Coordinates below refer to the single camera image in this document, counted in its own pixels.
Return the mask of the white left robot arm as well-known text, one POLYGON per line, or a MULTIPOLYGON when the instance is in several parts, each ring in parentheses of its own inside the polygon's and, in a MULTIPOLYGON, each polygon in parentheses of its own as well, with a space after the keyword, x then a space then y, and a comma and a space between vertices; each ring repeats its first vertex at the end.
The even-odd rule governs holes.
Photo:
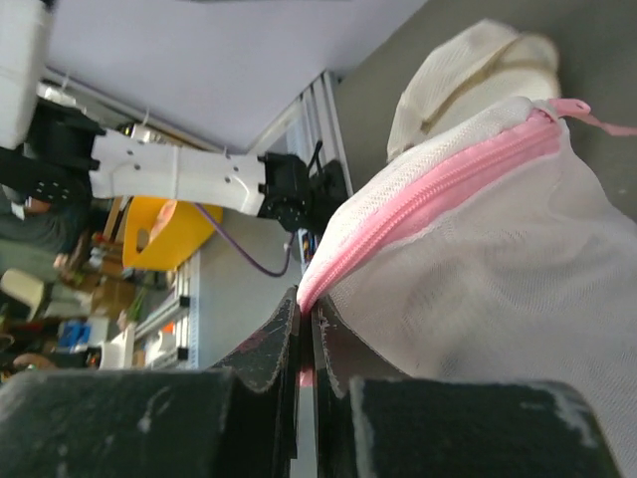
POLYGON ((50 204, 147 196, 232 209, 322 233, 348 196, 337 159, 228 154, 145 142, 43 98, 52 1, 1 4, 1 183, 50 204))

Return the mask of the aluminium frame rail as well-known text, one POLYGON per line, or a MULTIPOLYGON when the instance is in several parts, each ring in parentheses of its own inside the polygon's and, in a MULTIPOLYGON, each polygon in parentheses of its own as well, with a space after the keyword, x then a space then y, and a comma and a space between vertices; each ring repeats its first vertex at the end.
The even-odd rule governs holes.
MULTIPOLYGON (((309 159, 318 141, 320 161, 345 160, 334 101, 333 73, 317 77, 281 114, 254 150, 272 149, 309 159)), ((207 367, 262 325, 285 291, 297 284, 310 254, 299 239, 278 224, 233 211, 224 214, 224 229, 264 267, 284 270, 280 278, 259 272, 219 235, 179 268, 172 299, 143 321, 145 327, 171 325, 171 336, 156 329, 145 342, 149 368, 207 367)))

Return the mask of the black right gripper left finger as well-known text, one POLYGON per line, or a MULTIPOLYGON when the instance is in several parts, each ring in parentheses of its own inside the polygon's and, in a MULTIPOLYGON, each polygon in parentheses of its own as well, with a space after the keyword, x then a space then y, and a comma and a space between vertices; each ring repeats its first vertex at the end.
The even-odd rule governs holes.
POLYGON ((298 456, 301 313, 288 289, 270 318, 212 369, 230 385, 215 477, 288 477, 298 456))

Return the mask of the yellow plastic bin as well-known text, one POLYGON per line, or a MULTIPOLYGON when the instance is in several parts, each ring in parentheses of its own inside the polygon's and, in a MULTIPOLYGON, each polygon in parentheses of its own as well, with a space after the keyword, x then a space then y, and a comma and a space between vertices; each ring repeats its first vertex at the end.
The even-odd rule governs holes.
POLYGON ((136 196, 125 219, 122 265, 157 272, 175 270, 214 233, 214 225, 194 204, 136 196))

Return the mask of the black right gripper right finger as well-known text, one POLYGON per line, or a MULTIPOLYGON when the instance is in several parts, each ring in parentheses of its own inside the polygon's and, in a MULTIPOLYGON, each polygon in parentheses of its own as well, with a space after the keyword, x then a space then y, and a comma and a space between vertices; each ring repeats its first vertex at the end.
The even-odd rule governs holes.
POLYGON ((330 298, 312 308, 320 477, 400 477, 410 447, 400 407, 413 381, 347 326, 330 298))

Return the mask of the cream mesh laundry bag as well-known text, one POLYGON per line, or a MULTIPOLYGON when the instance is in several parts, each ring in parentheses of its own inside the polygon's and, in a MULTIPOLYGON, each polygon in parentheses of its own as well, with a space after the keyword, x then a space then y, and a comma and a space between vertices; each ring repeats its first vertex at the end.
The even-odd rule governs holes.
POLYGON ((557 98, 559 52, 539 33, 484 19, 435 48, 401 94, 387 160, 512 97, 557 98))

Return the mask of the white mesh laundry bag pink zipper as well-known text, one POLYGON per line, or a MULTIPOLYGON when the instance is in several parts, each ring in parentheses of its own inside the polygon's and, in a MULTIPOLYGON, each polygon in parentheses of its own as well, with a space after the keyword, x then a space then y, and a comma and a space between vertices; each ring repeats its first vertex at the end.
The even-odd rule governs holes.
POLYGON ((636 225, 575 154, 574 99, 513 98, 402 153, 331 218, 298 291, 402 371, 636 388, 636 225))

